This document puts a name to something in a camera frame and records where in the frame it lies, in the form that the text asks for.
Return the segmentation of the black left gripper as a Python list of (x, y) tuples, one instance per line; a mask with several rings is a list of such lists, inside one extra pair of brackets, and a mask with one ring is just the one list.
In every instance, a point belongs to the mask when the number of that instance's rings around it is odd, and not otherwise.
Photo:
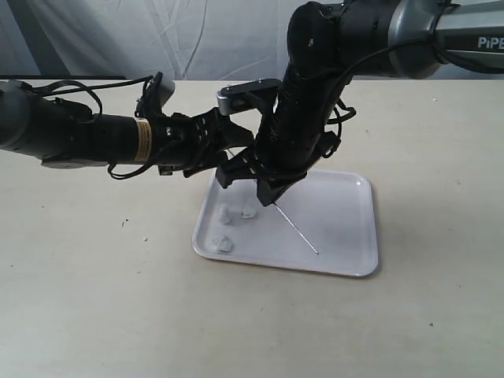
[(189, 117), (174, 113), (149, 118), (153, 131), (151, 157), (161, 176), (182, 172), (190, 178), (228, 162), (225, 150), (248, 147), (252, 131), (234, 123), (230, 116), (206, 112)]

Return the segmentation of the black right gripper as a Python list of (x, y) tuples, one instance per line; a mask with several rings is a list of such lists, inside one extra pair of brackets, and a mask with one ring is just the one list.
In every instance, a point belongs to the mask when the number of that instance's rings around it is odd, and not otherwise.
[(326, 125), (341, 94), (335, 78), (285, 78), (253, 82), (251, 101), (261, 112), (254, 144), (219, 164), (222, 188), (237, 180), (256, 180), (264, 206), (278, 199), (321, 158), (329, 158), (341, 143), (341, 132)]

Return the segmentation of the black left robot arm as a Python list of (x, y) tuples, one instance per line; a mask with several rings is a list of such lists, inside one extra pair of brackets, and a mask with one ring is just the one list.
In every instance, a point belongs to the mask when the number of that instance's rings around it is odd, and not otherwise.
[(106, 167), (115, 180), (127, 180), (152, 167), (162, 176), (181, 172), (188, 178), (227, 162), (228, 149), (254, 141), (251, 131), (216, 108), (193, 117), (165, 115), (174, 86), (164, 84), (160, 73), (141, 82), (135, 114), (124, 117), (61, 98), (63, 87), (74, 87), (103, 107), (96, 87), (75, 80), (42, 87), (3, 81), (1, 148), (37, 158), (46, 168)]

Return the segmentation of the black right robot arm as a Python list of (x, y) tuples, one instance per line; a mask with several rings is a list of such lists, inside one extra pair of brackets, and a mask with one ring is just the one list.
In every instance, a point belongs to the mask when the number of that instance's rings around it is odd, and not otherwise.
[(341, 98), (355, 76), (422, 80), (452, 64), (483, 74), (503, 71), (503, 4), (451, 1), (307, 2), (291, 16), (289, 62), (281, 80), (218, 92), (226, 116), (256, 109), (254, 141), (217, 168), (222, 187), (254, 180), (262, 205), (275, 203), (341, 143), (355, 110)]

